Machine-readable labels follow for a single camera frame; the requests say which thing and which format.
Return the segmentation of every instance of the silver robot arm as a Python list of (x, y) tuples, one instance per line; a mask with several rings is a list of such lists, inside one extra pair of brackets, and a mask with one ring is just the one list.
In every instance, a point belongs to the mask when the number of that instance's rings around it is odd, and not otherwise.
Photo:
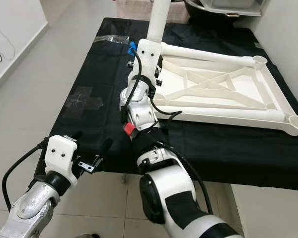
[(35, 179), (31, 188), (13, 203), (0, 238), (38, 238), (50, 222), (53, 209), (68, 189), (74, 188), (83, 172), (96, 172), (102, 153), (111, 146), (107, 140), (94, 162), (84, 163), (77, 155), (77, 141), (68, 136), (49, 138), (45, 154), (45, 176)]

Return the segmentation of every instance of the table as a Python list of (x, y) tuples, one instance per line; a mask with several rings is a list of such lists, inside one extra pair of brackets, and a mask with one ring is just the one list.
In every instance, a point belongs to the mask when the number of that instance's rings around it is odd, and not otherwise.
[[(105, 18), (98, 36), (145, 38), (146, 21)], [(265, 51), (248, 29), (207, 29), (198, 24), (167, 24), (163, 41), (181, 47), (233, 56), (263, 56)], [(138, 173), (131, 142), (120, 124), (119, 94), (131, 69), (129, 46), (110, 41), (92, 44), (51, 135), (83, 132), (80, 154), (92, 158), (106, 138), (114, 143), (104, 159), (107, 172)], [(298, 102), (276, 66), (267, 66), (298, 115)], [(242, 126), (173, 121), (170, 143), (206, 181), (298, 190), (298, 136), (283, 131)], [(37, 172), (44, 167), (42, 154)]]

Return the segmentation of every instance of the white container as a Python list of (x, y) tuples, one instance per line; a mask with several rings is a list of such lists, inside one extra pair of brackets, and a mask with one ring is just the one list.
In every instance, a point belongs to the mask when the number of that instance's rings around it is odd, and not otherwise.
[(200, 0), (205, 10), (224, 14), (260, 16), (265, 0)]

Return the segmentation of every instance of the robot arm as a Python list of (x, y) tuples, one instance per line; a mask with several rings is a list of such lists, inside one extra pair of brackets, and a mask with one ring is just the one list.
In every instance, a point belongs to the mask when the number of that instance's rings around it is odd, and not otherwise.
[[(109, 149), (106, 141), (101, 154)], [(38, 238), (50, 222), (53, 209), (68, 189), (74, 188), (83, 172), (93, 173), (101, 163), (96, 156), (89, 165), (77, 155), (78, 143), (68, 136), (49, 138), (45, 154), (45, 176), (40, 176), (31, 188), (13, 203), (7, 222), (0, 229), (0, 238)]]
[(150, 106), (149, 98), (152, 101), (157, 82), (161, 83), (156, 79), (157, 68), (167, 51), (161, 40), (169, 5), (170, 0), (155, 0), (147, 39), (141, 39), (134, 51), (128, 87), (120, 95), (124, 130), (132, 140), (143, 174), (140, 192), (144, 213), (153, 223), (164, 225), (172, 238), (242, 238), (222, 219), (200, 210), (193, 182), (182, 165), (186, 160), (167, 144)]

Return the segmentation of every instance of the black fabric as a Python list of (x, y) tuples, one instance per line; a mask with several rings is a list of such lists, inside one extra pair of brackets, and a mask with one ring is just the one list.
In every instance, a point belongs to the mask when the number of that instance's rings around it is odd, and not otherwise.
[(165, 204), (170, 216), (181, 229), (185, 229), (187, 225), (199, 217), (208, 215), (198, 208), (197, 203), (193, 200), (191, 191), (167, 197)]
[[(145, 21), (105, 18), (97, 35), (124, 35), (138, 43), (146, 37), (148, 25)], [(258, 41), (248, 29), (214, 30), (197, 24), (168, 24), (163, 41), (215, 53), (268, 59), (263, 49), (255, 47)], [(108, 172), (138, 171), (118, 109), (119, 94), (127, 87), (131, 71), (127, 63), (134, 60), (127, 54), (128, 48), (108, 41), (92, 44), (51, 131), (54, 135), (81, 130), (80, 153), (85, 158), (93, 158), (102, 142), (112, 138), (114, 143), (104, 160), (104, 170)], [(277, 67), (269, 59), (267, 66), (298, 114), (298, 102)], [(80, 94), (85, 95), (83, 104), (73, 99), (73, 95)], [(90, 102), (99, 102), (98, 107), (93, 108)], [(173, 121), (168, 129), (170, 144), (193, 164), (203, 180), (298, 190), (298, 136), (272, 129), (185, 121)]]
[(138, 133), (132, 142), (135, 156), (138, 158), (143, 153), (151, 150), (155, 146), (156, 141), (167, 142), (166, 136), (160, 128), (154, 127), (149, 133)]
[(218, 223), (206, 230), (200, 238), (227, 238), (238, 233), (226, 223)]

